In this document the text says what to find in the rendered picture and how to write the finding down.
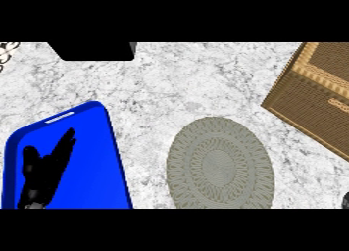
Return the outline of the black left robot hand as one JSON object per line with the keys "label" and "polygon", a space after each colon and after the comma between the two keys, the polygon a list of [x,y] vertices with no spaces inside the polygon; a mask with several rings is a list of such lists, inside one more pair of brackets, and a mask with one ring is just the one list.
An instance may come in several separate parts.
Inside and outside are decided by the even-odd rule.
{"label": "black left robot hand", "polygon": [[75,129],[70,128],[49,155],[40,156],[34,146],[24,148],[25,184],[18,202],[19,209],[44,209],[50,204],[75,142]]}

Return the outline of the grey round placemat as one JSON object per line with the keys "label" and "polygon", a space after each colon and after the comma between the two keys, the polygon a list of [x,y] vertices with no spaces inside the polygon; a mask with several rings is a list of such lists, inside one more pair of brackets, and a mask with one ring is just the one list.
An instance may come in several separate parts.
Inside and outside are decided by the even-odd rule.
{"label": "grey round placemat", "polygon": [[242,124],[206,117],[183,127],[169,152],[167,183],[180,209],[272,206],[272,164],[263,145]]}

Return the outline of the brown wicker basket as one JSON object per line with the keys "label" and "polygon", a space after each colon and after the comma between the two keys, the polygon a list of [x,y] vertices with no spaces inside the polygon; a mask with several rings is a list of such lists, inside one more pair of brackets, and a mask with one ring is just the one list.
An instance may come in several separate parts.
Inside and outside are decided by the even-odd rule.
{"label": "brown wicker basket", "polygon": [[303,42],[262,107],[349,162],[349,42]]}

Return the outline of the blue cutting board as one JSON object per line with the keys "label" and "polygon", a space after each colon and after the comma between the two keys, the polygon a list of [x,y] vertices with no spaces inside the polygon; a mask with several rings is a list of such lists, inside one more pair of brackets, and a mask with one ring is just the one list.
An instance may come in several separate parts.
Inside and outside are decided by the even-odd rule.
{"label": "blue cutting board", "polygon": [[47,155],[65,132],[75,131],[71,150],[53,199],[52,209],[130,209],[133,207],[118,156],[111,119],[104,104],[90,101],[19,128],[4,148],[2,207],[18,207],[25,184],[24,148],[33,146]]}

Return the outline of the black appliance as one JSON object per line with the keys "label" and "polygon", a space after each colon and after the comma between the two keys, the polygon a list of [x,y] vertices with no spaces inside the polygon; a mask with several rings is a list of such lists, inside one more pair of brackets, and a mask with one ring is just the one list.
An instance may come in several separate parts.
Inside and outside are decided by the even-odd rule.
{"label": "black appliance", "polygon": [[50,42],[64,61],[132,61],[136,42]]}

